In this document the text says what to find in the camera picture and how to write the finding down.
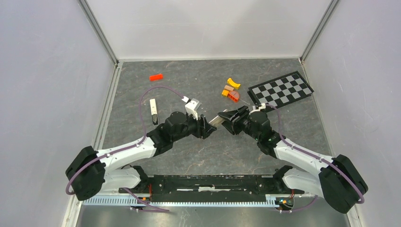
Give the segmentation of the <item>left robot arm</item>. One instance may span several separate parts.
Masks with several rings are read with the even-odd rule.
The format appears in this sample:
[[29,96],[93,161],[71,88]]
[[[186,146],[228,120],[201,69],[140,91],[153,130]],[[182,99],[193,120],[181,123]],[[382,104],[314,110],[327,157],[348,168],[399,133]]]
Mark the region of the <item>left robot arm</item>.
[[173,112],[164,123],[133,142],[101,150],[84,147],[65,172],[69,180],[66,193],[84,201],[99,192],[119,188],[144,192],[148,179],[135,168],[123,170],[124,165],[161,155],[174,142],[190,135],[206,139],[216,129],[204,115],[195,119],[187,113]]

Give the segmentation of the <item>beige remote control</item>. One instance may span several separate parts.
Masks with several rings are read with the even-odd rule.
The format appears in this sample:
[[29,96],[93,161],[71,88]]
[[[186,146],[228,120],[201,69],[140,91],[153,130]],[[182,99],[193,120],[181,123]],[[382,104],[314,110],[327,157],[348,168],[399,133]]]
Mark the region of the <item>beige remote control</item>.
[[213,126],[213,127],[218,127],[220,126],[225,120],[220,117],[220,116],[216,116],[214,117],[211,121],[209,121],[209,125]]

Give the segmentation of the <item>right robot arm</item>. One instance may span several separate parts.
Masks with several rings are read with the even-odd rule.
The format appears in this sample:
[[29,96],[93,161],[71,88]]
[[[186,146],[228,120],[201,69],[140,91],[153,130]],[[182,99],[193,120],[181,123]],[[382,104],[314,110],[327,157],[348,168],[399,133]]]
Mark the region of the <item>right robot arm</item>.
[[262,153],[300,167],[285,167],[273,180],[279,193],[299,189],[314,194],[337,212],[346,214],[355,204],[365,202],[368,186],[352,161],[345,155],[322,155],[297,145],[270,125],[262,109],[249,110],[247,106],[220,112],[222,125],[233,135],[241,132],[252,137]]

